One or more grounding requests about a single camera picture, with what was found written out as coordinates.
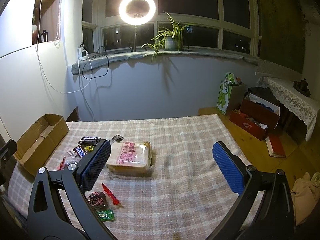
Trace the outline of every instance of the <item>window sill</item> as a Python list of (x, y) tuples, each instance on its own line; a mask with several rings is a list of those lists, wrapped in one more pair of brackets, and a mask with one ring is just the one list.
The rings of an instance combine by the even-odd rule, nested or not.
[[(137, 52), (126, 52), (119, 54), (107, 54), (109, 63), (126, 61), (129, 59), (140, 59), (147, 56), (151, 56), (154, 54), (153, 50), (141, 50), (137, 49)], [(218, 49), (210, 49), (210, 48), (190, 48), (190, 51), (160, 51), (159, 55), (181, 55), (181, 56), (204, 56), (204, 57), (218, 57), (218, 58), (226, 58), (226, 59), (243, 59), (244, 61), (258, 65), (258, 58), (251, 57), (249, 54), (243, 54), (236, 51), (224, 51)], [(97, 57), (95, 59), (90, 59), (92, 69), (98, 69), (100, 67), (108, 65), (108, 59), (105, 56)], [(88, 60), (80, 61), (80, 72), (83, 73), (91, 72), (90, 64), (87, 63)], [(71, 68), (71, 72), (73, 75), (79, 75), (78, 62), (74, 63)]]

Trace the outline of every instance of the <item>cardboard box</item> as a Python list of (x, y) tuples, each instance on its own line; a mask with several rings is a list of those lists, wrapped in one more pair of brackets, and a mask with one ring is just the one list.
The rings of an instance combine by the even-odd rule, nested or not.
[(18, 140), (16, 160), (33, 176), (69, 132), (66, 121), (56, 114), (40, 117)]
[(226, 86), (222, 81), (217, 102), (217, 110), (223, 115), (229, 115), (232, 110), (239, 109), (246, 88), (247, 85), (244, 83), (236, 86)]
[[(258, 103), (263, 103), (265, 106), (269, 106), (272, 110), (274, 110), (274, 112), (249, 100), (249, 97)], [(256, 125), (253, 122), (250, 122), (248, 119), (240, 116), (239, 114), (235, 112), (231, 113), (229, 119), (231, 122), (246, 130), (248, 133), (252, 134), (259, 140), (263, 140), (266, 137), (267, 132), (274, 130), (280, 118), (279, 106), (276, 106), (253, 94), (249, 94), (246, 98), (243, 99), (240, 111), (244, 114), (251, 116), (256, 121), (266, 124), (268, 126), (267, 129), (262, 129), (260, 126)]]

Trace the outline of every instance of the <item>potted plant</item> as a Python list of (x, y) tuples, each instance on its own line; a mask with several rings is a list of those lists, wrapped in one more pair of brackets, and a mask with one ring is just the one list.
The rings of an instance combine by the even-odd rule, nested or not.
[(144, 46), (149, 46), (155, 51), (156, 55), (159, 53), (160, 48), (164, 48), (164, 50), (168, 51), (180, 51), (183, 42), (183, 31), (189, 25), (186, 24), (184, 26), (180, 26), (181, 21), (176, 23), (170, 14), (168, 14), (167, 12), (165, 13), (169, 16), (167, 19), (172, 24), (172, 31), (170, 31), (168, 28), (161, 27), (163, 30), (159, 30), (158, 35), (152, 39), (155, 43), (146, 43), (141, 47), (143, 48)]

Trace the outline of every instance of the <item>table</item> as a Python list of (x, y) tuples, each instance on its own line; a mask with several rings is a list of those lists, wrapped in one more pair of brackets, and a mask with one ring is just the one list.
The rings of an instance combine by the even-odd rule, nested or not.
[[(106, 184), (124, 206), (114, 211), (116, 221), (104, 223), (118, 239), (207, 238), (238, 199), (212, 157), (212, 145), (223, 141), (245, 165), (250, 164), (215, 114), (67, 125), (70, 132), (45, 164), (49, 171), (57, 169), (67, 150), (84, 135), (108, 139), (120, 134), (128, 141), (149, 140), (152, 144), (154, 170), (150, 177), (114, 175), (103, 168), (92, 188), (92, 192), (101, 191), (101, 183)], [(17, 164), (8, 198), (24, 217), (32, 183), (33, 177)], [(60, 195), (71, 222), (81, 229), (65, 192)], [(251, 224), (262, 196), (261, 191), (243, 226)]]
[(320, 103), (295, 90), (293, 82), (264, 77), (262, 87), (269, 87), (273, 95), (307, 126), (306, 141), (310, 140), (316, 124)]

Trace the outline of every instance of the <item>white wall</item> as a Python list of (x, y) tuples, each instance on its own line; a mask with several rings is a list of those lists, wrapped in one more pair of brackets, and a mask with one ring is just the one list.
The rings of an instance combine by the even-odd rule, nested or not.
[(2, 138), (5, 142), (8, 142), (10, 140), (10, 136), (7, 133), (1, 119), (0, 119), (0, 135), (2, 136)]
[(63, 42), (39, 44), (44, 73), (40, 71), (36, 45), (31, 39), (34, 3), (35, 0), (10, 0), (0, 16), (0, 133), (6, 141), (10, 137), (18, 140), (43, 114), (67, 118), (76, 107), (73, 94), (54, 91), (44, 77), (45, 73), (61, 92), (72, 90)]
[(0, 57), (32, 45), (35, 0), (10, 0), (0, 17)]
[[(216, 106), (226, 72), (253, 87), (256, 68), (242, 60), (210, 57), (158, 56), (155, 64), (151, 57), (112, 63), (106, 76), (92, 79), (83, 94), (76, 95), (80, 119), (93, 121), (88, 105), (96, 121), (198, 115), (199, 108)], [(106, 68), (94, 73), (103, 75)], [(79, 77), (73, 76), (73, 81), (79, 89)], [(81, 87), (87, 82), (81, 76)]]
[(311, 98), (320, 102), (320, 26), (309, 24), (311, 36), (307, 27), (306, 51), (302, 78), (308, 82)]
[(82, 38), (82, 1), (61, 1), (61, 38), (65, 42), (67, 64), (71, 66), (78, 60), (77, 48)]
[[(51, 85), (71, 91), (63, 43), (39, 44), (39, 56)], [(0, 117), (10, 137), (18, 140), (42, 115), (60, 114), (67, 118), (76, 107), (73, 94), (54, 91), (40, 71), (36, 46), (0, 58)]]

